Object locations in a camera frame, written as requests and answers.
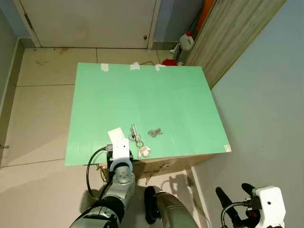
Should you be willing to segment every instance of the door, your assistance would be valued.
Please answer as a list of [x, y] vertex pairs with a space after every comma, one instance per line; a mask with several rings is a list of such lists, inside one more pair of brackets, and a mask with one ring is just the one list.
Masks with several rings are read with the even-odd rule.
[[21, 0], [43, 47], [147, 48], [155, 0]]

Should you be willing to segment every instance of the green board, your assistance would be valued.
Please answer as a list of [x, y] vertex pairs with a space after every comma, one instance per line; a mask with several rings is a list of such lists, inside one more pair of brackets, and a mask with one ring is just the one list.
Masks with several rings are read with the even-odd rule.
[[[199, 66], [155, 66], [79, 63], [66, 149], [66, 165], [87, 164], [110, 144], [109, 130], [121, 127], [125, 137], [135, 124], [146, 146], [146, 158], [226, 152], [229, 144], [205, 76]], [[148, 132], [161, 128], [163, 134]], [[138, 148], [130, 141], [137, 159]], [[93, 163], [106, 162], [100, 154]]]

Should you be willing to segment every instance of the beige tile floor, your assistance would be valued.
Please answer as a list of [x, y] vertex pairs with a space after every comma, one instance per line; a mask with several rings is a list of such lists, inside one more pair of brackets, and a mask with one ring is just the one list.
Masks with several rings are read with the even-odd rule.
[[[158, 64], [171, 57], [168, 51], [143, 49], [26, 49], [6, 138], [9, 148], [4, 150], [1, 161], [1, 226], [66, 228], [88, 205], [85, 167], [64, 166], [78, 62]], [[162, 183], [198, 217], [185, 172], [149, 181], [158, 186]], [[91, 184], [96, 189], [103, 185], [94, 169]], [[144, 221], [144, 186], [145, 180], [139, 180], [123, 227], [161, 227], [160, 223], [148, 226]]]

